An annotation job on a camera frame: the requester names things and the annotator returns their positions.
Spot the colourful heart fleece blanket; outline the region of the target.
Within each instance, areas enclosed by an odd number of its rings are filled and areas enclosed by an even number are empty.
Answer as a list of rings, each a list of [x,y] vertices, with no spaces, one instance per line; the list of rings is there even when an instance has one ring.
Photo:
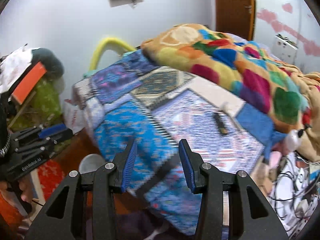
[[[235,42],[201,24],[177,25],[141,44],[162,66],[203,77],[267,114],[277,131],[306,128],[298,153],[319,161],[319,73],[272,59],[253,41]]]

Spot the blue patterned bed cover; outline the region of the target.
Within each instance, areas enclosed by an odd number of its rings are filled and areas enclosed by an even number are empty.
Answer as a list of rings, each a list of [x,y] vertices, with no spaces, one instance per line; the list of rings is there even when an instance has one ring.
[[[178,154],[187,140],[202,159],[224,172],[252,172],[260,157],[285,138],[248,103],[235,110],[244,130],[222,113],[226,90],[188,72],[161,67],[137,50],[73,85],[73,100],[101,155],[112,160],[134,138],[138,153],[127,191],[181,233],[195,233],[201,195],[188,189]],[[214,120],[219,113],[228,134]]]

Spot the green patterned cloth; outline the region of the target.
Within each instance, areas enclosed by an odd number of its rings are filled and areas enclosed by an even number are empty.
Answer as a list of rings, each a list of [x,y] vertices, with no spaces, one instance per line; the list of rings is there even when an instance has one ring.
[[[39,126],[49,127],[62,121],[59,95],[53,82],[41,78],[22,105],[14,103],[17,113],[7,118],[13,132]]]

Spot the white wardrobe pink hearts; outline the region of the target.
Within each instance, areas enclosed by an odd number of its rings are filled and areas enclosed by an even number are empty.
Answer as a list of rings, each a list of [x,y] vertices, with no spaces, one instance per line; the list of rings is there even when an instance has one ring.
[[[271,48],[281,34],[298,47],[293,64],[319,72],[319,24],[304,0],[255,0],[255,13],[255,42]]]

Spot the white box with items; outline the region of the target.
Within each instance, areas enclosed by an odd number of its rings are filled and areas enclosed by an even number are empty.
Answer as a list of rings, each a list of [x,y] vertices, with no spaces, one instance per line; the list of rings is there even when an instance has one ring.
[[[292,42],[287,37],[277,34],[272,45],[272,54],[281,61],[288,64],[294,64],[298,47],[295,42]]]

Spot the white plastic bag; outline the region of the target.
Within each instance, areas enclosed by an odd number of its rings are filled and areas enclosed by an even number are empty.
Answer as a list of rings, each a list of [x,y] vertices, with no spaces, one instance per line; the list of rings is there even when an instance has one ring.
[[[63,102],[63,119],[73,134],[79,133],[85,127],[82,110],[69,99]]]

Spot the yellow foam tube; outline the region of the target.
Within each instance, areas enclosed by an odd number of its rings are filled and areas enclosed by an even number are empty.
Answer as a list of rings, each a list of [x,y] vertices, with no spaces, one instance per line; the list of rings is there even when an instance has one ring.
[[[99,61],[103,56],[103,53],[107,50],[115,51],[118,55],[123,55],[127,52],[134,52],[137,49],[127,42],[116,38],[116,37],[106,37],[103,38],[97,45],[95,51],[93,52],[90,64],[89,71],[97,70]]]

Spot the white cloth pile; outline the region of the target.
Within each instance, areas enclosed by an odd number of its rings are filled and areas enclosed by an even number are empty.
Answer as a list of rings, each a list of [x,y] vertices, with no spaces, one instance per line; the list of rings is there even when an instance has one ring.
[[[33,69],[33,60],[35,59],[35,50],[38,48],[29,48],[22,46],[1,62],[1,94],[11,94],[26,75]]]

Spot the orange cardboard box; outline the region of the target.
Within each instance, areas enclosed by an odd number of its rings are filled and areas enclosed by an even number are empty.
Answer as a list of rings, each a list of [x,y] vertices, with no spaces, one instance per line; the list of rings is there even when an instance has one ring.
[[[39,80],[46,74],[47,70],[44,65],[39,61],[28,74],[21,80],[21,82],[14,89],[11,97],[19,104],[22,105],[33,88]]]

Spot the brown wooden door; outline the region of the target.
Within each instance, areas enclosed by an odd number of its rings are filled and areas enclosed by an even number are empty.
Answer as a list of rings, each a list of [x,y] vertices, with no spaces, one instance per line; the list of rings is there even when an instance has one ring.
[[[253,38],[255,0],[215,0],[216,30]]]

